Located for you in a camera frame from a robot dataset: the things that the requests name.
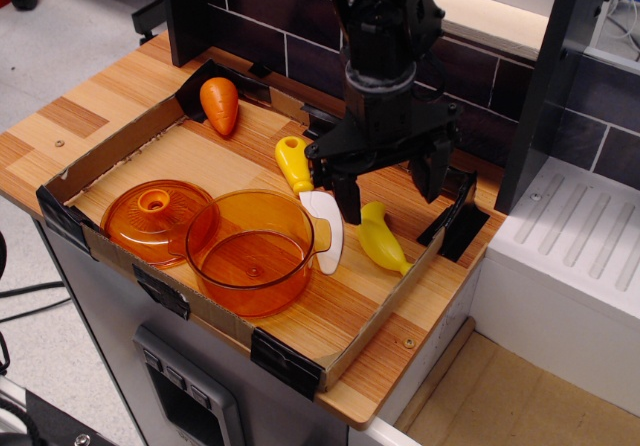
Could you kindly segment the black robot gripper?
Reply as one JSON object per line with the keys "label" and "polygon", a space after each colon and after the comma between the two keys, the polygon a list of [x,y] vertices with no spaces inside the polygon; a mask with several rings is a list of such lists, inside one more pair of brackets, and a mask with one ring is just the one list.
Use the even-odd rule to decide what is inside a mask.
{"label": "black robot gripper", "polygon": [[416,98],[414,77],[385,81],[347,73],[344,118],[305,149],[314,185],[333,189],[348,224],[361,224],[356,177],[368,172],[407,162],[428,203],[441,194],[461,109]]}

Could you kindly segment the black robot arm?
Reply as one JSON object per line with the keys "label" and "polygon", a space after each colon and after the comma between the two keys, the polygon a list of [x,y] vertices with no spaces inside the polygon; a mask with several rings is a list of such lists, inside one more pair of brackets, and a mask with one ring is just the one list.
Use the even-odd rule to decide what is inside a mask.
{"label": "black robot arm", "polygon": [[428,202],[443,188],[459,109],[418,98],[418,64],[442,34],[434,0],[332,0],[344,34],[343,118],[305,149],[315,186],[361,222],[359,176],[407,163]]}

